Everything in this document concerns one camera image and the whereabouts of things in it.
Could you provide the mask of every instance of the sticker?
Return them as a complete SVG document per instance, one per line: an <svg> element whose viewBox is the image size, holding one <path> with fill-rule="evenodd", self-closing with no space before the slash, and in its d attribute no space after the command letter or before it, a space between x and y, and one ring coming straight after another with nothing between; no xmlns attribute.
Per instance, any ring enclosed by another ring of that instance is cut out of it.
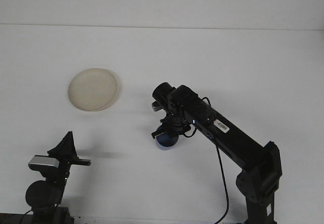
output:
<svg viewBox="0 0 324 224"><path fill-rule="evenodd" d="M271 204L269 204L267 207L267 214L268 216L271 214Z"/></svg>
<svg viewBox="0 0 324 224"><path fill-rule="evenodd" d="M215 125L218 129L220 129L221 131L223 131L224 133L227 133L227 132L229 131L229 128L228 128L226 125L224 125L221 121L219 121L218 119L216 119L216 120L214 121L214 125Z"/></svg>

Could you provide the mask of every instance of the white wall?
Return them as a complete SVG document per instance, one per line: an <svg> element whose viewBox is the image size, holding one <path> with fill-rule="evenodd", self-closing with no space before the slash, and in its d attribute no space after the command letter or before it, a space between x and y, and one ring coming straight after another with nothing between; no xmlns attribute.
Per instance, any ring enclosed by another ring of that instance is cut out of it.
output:
<svg viewBox="0 0 324 224"><path fill-rule="evenodd" d="M0 23L324 29L324 0L0 0Z"/></svg>

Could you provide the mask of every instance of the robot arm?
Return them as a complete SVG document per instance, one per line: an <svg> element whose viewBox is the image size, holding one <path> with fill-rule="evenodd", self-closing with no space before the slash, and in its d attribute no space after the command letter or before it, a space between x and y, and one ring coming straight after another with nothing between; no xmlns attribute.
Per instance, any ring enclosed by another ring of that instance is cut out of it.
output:
<svg viewBox="0 0 324 224"><path fill-rule="evenodd" d="M171 87L167 82L153 92L154 111L164 109L162 126L153 138L167 135L174 139L185 135L193 125L231 158L242 172L236 178L238 189L246 198L248 224L274 224L274 192L282 175L280 154L274 142L262 147L207 104L198 94L182 85ZM176 141L164 141L165 146Z"/></svg>

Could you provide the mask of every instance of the black cable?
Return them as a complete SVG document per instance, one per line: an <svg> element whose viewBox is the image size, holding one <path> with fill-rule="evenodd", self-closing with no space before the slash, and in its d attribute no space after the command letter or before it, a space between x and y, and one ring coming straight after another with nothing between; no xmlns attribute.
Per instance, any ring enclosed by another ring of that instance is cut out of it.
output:
<svg viewBox="0 0 324 224"><path fill-rule="evenodd" d="M225 211L224 215L217 222L215 222L215 224L218 224L218 223L220 223L225 218L225 216L228 213L228 209L229 209L229 199L228 199L228 192L227 192L226 180L225 180L225 175L224 175L223 163L222 163L221 154L219 153L219 148L218 148L217 145L216 145L216 150L217 150L217 155L218 155L218 159L219 159L219 165L221 166L221 172L222 172L222 177L223 177L223 184L224 184L225 195L226 195L226 211Z"/></svg>
<svg viewBox="0 0 324 224"><path fill-rule="evenodd" d="M183 135L184 135L185 137L187 137L187 138L190 138L190 137L193 137L193 135L196 133L196 131L197 131L197 127L194 128L194 130L193 130L193 132L192 132L191 135L187 136L186 133L184 133Z"/></svg>
<svg viewBox="0 0 324 224"><path fill-rule="evenodd" d="M207 100L207 102L208 102L209 106L212 106L212 105L211 105L211 101L209 101L209 98L207 98L207 97L204 97L204 98L202 98L201 100L205 100L205 99Z"/></svg>
<svg viewBox="0 0 324 224"><path fill-rule="evenodd" d="M31 212L31 210L27 211L25 214L22 215L22 217L20 218L19 224L22 223L23 218L30 212Z"/></svg>

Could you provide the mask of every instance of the round plastic dish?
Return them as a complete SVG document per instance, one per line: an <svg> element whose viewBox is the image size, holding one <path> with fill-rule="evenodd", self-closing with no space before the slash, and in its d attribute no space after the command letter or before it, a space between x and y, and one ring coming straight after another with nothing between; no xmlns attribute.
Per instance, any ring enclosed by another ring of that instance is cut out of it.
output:
<svg viewBox="0 0 324 224"><path fill-rule="evenodd" d="M117 80L109 70L91 68L80 72L71 81L68 97L79 109L99 111L115 99L117 88Z"/></svg>

